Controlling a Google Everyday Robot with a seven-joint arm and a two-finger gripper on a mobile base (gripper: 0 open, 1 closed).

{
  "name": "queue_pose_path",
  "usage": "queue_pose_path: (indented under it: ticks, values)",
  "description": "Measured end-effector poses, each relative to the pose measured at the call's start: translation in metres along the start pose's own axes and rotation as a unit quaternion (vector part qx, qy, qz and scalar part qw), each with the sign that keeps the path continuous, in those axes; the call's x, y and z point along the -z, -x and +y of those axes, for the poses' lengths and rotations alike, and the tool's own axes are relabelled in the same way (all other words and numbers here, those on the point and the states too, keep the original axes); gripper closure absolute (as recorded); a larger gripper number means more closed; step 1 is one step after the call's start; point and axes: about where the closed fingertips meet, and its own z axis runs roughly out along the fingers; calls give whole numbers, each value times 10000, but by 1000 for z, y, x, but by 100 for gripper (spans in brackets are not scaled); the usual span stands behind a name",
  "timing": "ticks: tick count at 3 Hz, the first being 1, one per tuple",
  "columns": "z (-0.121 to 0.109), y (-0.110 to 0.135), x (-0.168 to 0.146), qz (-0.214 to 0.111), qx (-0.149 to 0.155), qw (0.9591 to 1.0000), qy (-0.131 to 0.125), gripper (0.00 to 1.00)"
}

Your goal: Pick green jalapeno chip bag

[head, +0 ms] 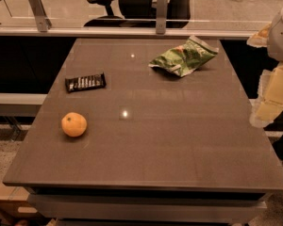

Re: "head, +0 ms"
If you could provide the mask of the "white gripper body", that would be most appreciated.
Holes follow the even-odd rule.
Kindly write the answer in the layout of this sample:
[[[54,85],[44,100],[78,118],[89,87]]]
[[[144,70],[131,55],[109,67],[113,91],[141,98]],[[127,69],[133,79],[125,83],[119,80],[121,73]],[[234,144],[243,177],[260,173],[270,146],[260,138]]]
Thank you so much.
[[[269,57],[283,61],[283,8],[275,15],[269,30],[267,51]]]

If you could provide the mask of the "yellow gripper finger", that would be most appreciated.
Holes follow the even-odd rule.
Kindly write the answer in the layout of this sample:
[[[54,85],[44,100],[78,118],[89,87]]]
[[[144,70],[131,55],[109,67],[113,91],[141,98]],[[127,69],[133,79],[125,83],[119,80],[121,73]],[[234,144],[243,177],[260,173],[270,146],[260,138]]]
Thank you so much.
[[[266,47],[270,28],[271,28],[271,24],[266,24],[258,32],[253,34],[247,40],[246,44],[255,48]]]
[[[283,111],[283,62],[272,70],[264,70],[259,78],[258,97],[254,101],[250,123],[263,128]]]

